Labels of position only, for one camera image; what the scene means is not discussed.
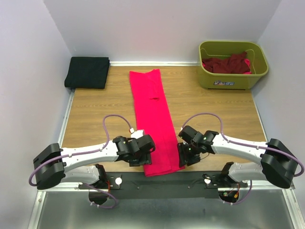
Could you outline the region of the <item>pink t shirt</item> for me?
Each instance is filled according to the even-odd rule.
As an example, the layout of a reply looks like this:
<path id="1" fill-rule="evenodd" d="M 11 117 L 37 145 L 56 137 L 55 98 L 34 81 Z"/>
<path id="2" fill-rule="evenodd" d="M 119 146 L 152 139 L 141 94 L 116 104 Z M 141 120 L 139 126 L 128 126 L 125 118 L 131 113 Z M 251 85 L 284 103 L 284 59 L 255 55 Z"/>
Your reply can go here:
<path id="1" fill-rule="evenodd" d="M 129 80 L 137 129 L 144 130 L 155 143 L 155 151 L 151 153 L 151 164 L 143 166 L 144 174 L 152 177 L 184 169 L 183 166 L 179 166 L 178 141 L 160 70 L 154 69 L 147 73 L 130 71 Z"/>

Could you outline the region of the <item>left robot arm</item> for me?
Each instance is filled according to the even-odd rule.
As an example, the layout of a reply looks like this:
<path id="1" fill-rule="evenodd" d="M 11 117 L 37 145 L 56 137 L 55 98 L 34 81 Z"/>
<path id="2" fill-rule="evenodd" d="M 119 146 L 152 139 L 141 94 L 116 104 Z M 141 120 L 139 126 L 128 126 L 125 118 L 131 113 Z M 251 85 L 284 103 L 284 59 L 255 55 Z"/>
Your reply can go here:
<path id="1" fill-rule="evenodd" d="M 124 161 L 130 167 L 150 165 L 155 143 L 150 135 L 142 131 L 136 131 L 135 135 L 129 138 L 118 136 L 103 144 L 79 148 L 61 148 L 57 143 L 50 144 L 34 158 L 29 184 L 38 190 L 49 189 L 62 182 L 81 182 L 102 188 L 106 177 L 96 167 L 87 172 L 79 169 L 99 162 Z"/>

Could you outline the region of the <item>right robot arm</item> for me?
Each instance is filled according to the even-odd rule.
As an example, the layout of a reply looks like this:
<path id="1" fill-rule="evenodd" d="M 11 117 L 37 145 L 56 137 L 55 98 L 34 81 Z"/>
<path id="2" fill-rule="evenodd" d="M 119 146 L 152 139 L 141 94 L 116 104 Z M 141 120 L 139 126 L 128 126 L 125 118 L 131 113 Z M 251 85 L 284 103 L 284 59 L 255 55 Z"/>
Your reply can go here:
<path id="1" fill-rule="evenodd" d="M 222 135 L 216 131 L 204 134 L 186 125 L 178 136 L 179 166 L 198 163 L 200 154 L 231 155 L 247 163 L 229 162 L 219 175 L 220 183 L 230 187 L 243 180 L 266 180 L 280 188 L 290 188 L 298 166 L 296 157 L 278 139 L 253 142 Z"/>

